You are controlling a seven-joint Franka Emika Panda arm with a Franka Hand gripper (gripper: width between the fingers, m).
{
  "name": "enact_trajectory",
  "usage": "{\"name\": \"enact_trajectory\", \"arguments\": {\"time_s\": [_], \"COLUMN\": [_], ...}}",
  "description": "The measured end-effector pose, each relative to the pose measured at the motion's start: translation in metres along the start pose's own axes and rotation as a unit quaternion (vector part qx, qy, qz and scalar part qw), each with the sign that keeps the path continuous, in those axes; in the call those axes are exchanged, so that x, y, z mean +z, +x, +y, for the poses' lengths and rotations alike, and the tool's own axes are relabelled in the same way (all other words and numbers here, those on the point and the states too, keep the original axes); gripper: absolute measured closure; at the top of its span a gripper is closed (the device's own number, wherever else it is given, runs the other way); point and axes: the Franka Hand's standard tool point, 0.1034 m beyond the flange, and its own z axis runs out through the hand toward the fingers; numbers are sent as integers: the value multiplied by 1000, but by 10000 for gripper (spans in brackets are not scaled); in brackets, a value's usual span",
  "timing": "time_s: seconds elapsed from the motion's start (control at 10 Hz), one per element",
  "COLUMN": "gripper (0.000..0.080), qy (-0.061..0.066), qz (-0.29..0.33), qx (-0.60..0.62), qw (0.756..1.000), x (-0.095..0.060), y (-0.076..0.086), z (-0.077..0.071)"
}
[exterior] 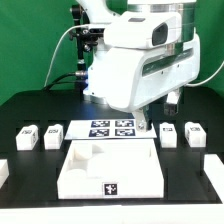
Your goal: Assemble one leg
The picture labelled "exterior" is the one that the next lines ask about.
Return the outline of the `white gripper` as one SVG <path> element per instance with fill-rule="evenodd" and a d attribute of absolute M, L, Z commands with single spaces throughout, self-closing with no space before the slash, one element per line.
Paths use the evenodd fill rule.
<path fill-rule="evenodd" d="M 176 115 L 181 98 L 181 90 L 177 88 L 195 80 L 199 69 L 197 34 L 184 42 L 177 54 L 165 46 L 151 50 L 111 48 L 89 68 L 87 99 L 122 112 L 137 110 L 136 127 L 147 132 L 151 129 L 151 120 L 148 110 L 142 107 L 170 92 L 164 113 Z"/>

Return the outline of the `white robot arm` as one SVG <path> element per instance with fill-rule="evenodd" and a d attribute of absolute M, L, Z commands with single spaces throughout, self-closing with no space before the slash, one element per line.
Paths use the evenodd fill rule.
<path fill-rule="evenodd" d="M 88 100 L 131 113 L 137 129 L 151 129 L 149 104 L 195 80 L 200 39 L 194 26 L 197 0 L 127 0 L 111 11 L 107 0 L 76 0 L 102 36 L 88 68 Z"/>

